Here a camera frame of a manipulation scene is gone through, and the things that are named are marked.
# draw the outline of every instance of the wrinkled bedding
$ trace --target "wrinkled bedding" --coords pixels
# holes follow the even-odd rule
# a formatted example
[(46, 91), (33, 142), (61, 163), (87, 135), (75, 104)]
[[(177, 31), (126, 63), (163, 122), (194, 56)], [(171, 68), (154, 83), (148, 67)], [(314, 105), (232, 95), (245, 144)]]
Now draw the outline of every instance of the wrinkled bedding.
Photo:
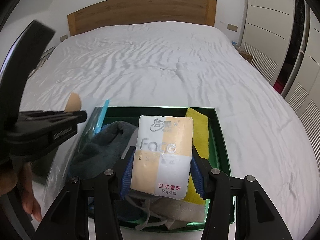
[(256, 177), (293, 239), (318, 217), (319, 171), (300, 120), (218, 29), (154, 22), (70, 37), (28, 80), (21, 110), (62, 110), (71, 92), (111, 106), (216, 108), (232, 175)]

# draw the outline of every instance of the wardrobe door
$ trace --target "wardrobe door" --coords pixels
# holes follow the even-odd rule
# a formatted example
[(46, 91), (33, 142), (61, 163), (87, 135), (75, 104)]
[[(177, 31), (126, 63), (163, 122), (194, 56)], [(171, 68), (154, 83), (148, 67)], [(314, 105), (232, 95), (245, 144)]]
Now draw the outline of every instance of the wardrobe door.
[(306, 53), (285, 100), (294, 109), (309, 136), (320, 167), (320, 23), (310, 14)]
[(242, 46), (252, 65), (273, 86), (287, 55), (294, 0), (249, 0)]
[(310, 10), (310, 31), (301, 67), (285, 100), (297, 113), (301, 114), (301, 107), (305, 103), (320, 70), (320, 23)]

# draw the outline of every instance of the bedside table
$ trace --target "bedside table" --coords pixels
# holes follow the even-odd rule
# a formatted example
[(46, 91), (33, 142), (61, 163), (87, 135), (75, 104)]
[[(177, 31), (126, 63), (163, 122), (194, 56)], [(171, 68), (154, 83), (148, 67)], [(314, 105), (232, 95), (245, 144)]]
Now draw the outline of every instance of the bedside table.
[(251, 54), (249, 54), (248, 52), (246, 51), (241, 51), (239, 49), (236, 48), (236, 50), (238, 51), (238, 53), (246, 60), (248, 61), (250, 64), (252, 63), (252, 59), (253, 59), (253, 56)]

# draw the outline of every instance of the green box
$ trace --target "green box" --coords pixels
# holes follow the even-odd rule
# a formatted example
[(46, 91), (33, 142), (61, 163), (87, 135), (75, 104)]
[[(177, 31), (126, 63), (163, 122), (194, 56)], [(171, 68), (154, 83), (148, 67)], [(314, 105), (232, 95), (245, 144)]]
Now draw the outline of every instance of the green box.
[[(101, 107), (97, 107), (85, 128), (85, 131), (92, 131), (94, 125), (96, 124)], [(188, 108), (181, 107), (118, 107), (110, 106), (107, 109), (103, 125), (110, 124), (115, 121), (125, 121), (131, 123), (135, 126), (139, 125), (139, 118), (141, 115), (159, 115), (159, 116), (174, 116), (174, 117), (184, 117), (186, 115)], [(217, 117), (217, 113), (214, 108), (193, 108), (201, 114), (208, 117), (208, 127), (209, 127), (209, 162), (213, 168), (218, 168), (228, 176), (231, 176), (230, 165), (227, 155), (226, 146), (224, 143), (221, 127)], [(93, 133), (86, 132), (82, 135), (80, 143), (77, 147), (76, 152), (82, 148), (83, 144), (89, 141), (93, 136)], [(230, 223), (235, 222), (235, 205), (233, 197), (230, 198), (231, 211), (230, 211)], [(119, 224), (123, 227), (134, 228), (136, 225), (143, 223), (145, 218), (133, 222), (119, 221)], [(149, 219), (149, 222), (155, 222), (156, 220)], [(204, 223), (189, 223), (185, 228), (178, 228), (168, 231), (165, 225), (158, 227), (145, 228), (144, 231), (152, 232), (186, 232), (202, 230), (204, 228)]]

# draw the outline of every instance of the light switch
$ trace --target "light switch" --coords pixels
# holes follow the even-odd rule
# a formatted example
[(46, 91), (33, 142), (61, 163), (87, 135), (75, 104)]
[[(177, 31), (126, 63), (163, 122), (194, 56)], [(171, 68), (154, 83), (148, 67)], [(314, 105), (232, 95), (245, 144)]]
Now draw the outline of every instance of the light switch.
[(68, 34), (63, 35), (60, 37), (60, 42), (63, 42), (64, 40), (66, 40), (68, 38)]
[(234, 31), (234, 32), (237, 32), (238, 31), (238, 26), (228, 24), (227, 29), (231, 30), (231, 31)]

